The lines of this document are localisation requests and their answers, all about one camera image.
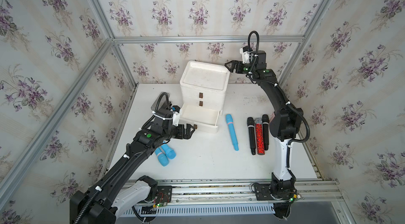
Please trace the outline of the white three-drawer cabinet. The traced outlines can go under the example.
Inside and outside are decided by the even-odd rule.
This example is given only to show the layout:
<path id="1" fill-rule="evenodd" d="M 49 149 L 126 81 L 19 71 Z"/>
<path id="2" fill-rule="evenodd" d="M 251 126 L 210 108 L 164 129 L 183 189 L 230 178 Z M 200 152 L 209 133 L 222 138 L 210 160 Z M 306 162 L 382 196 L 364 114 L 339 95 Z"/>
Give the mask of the white three-drawer cabinet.
<path id="1" fill-rule="evenodd" d="M 180 79 L 183 103 L 222 112 L 229 77 L 225 66 L 189 61 Z"/>

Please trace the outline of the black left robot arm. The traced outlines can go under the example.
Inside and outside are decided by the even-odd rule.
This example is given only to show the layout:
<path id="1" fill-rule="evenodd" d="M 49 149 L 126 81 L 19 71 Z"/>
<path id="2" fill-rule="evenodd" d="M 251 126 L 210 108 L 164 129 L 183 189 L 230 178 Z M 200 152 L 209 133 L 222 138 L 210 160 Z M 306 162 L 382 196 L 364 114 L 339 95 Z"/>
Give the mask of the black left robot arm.
<path id="1" fill-rule="evenodd" d="M 151 201 L 157 193 L 157 182 L 140 177 L 128 189 L 123 186 L 132 174 L 163 144 L 172 138 L 189 140 L 195 132 L 190 124 L 180 125 L 181 108 L 162 92 L 152 109 L 152 116 L 126 145 L 123 156 L 86 192 L 77 191 L 70 199 L 71 224 L 114 224 L 127 210 L 141 201 Z"/>

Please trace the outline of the slim blue toy microphone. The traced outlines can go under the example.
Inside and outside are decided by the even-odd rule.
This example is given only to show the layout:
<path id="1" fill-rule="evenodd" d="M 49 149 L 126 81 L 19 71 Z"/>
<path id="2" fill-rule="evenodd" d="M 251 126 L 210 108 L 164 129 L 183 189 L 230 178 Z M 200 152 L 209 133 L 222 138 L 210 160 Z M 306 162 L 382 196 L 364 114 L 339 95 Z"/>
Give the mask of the slim blue toy microphone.
<path id="1" fill-rule="evenodd" d="M 232 142 L 233 148 L 235 151 L 238 151 L 239 150 L 238 140 L 237 140 L 236 131 L 235 131 L 235 127 L 234 127 L 233 117 L 231 114 L 227 114 L 225 119 L 226 119 L 226 123 L 227 123 L 228 129 L 229 129 L 229 132 L 230 132 L 229 134 L 231 137 L 231 142 Z"/>

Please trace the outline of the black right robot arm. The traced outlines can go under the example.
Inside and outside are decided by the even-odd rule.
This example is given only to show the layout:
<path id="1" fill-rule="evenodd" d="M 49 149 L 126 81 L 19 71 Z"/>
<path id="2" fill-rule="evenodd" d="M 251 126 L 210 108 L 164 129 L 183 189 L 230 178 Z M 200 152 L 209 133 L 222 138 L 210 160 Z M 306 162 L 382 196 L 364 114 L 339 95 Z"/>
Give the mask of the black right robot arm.
<path id="1" fill-rule="evenodd" d="M 277 81 L 273 70 L 267 68 L 266 52 L 259 49 L 259 34 L 251 31 L 247 45 L 240 54 L 242 60 L 233 60 L 225 64 L 230 72 L 244 74 L 251 83 L 258 85 L 269 98 L 274 117 L 269 122 L 268 131 L 276 139 L 276 165 L 272 172 L 270 193 L 277 200 L 288 194 L 296 193 L 296 177 L 291 169 L 293 143 L 305 143 L 310 136 L 310 127 L 301 108 L 287 98 Z"/>

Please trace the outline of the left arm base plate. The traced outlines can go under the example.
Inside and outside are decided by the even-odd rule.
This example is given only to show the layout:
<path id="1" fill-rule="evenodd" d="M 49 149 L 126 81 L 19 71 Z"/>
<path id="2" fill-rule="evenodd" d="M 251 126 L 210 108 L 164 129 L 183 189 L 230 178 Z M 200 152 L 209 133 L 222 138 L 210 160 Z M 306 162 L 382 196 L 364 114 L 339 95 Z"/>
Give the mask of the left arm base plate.
<path id="1" fill-rule="evenodd" d="M 158 186 L 151 198 L 143 201 L 145 205 L 135 206 L 136 211 L 140 216 L 156 215 L 160 208 L 171 203 L 172 195 L 173 186 Z"/>

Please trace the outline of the red glitter microphone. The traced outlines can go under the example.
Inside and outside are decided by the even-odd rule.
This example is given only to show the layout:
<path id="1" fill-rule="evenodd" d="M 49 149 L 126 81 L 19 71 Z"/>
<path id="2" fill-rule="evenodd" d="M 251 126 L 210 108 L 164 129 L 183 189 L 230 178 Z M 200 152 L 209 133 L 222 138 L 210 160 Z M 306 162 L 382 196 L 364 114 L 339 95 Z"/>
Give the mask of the red glitter microphone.
<path id="1" fill-rule="evenodd" d="M 265 154 L 264 137 L 263 137 L 263 124 L 261 118 L 255 118 L 255 138 L 256 138 L 256 150 L 258 155 Z"/>

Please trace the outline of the black handheld microphone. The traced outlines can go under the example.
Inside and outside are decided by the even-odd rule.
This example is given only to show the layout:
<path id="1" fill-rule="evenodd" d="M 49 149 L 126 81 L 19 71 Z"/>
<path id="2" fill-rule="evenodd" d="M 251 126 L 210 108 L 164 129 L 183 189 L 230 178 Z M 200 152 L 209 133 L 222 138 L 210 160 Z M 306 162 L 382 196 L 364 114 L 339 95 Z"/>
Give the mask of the black handheld microphone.
<path id="1" fill-rule="evenodd" d="M 270 118 L 267 114 L 262 115 L 262 129 L 263 129 L 263 141 L 264 141 L 264 150 L 268 151 L 269 149 L 269 124 Z"/>

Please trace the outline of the blue and black microphone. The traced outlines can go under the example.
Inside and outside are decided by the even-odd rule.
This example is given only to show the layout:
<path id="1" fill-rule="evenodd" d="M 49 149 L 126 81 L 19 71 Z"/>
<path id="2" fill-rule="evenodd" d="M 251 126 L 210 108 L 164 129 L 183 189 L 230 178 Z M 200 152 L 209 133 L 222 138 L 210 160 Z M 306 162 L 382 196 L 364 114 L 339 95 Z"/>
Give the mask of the blue and black microphone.
<path id="1" fill-rule="evenodd" d="M 252 155 L 256 155 L 256 143 L 255 143 L 255 123 L 252 117 L 247 118 L 247 128 L 250 150 Z"/>

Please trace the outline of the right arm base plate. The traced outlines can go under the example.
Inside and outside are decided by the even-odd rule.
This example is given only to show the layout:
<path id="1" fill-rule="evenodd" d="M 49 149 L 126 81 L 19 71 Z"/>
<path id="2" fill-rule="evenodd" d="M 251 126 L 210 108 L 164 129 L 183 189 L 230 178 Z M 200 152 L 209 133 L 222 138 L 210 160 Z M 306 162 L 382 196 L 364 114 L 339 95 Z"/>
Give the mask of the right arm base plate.
<path id="1" fill-rule="evenodd" d="M 293 203 L 298 200 L 297 190 L 289 181 L 281 183 L 272 181 L 270 184 L 253 183 L 251 190 L 255 193 L 257 201 L 277 200 Z"/>

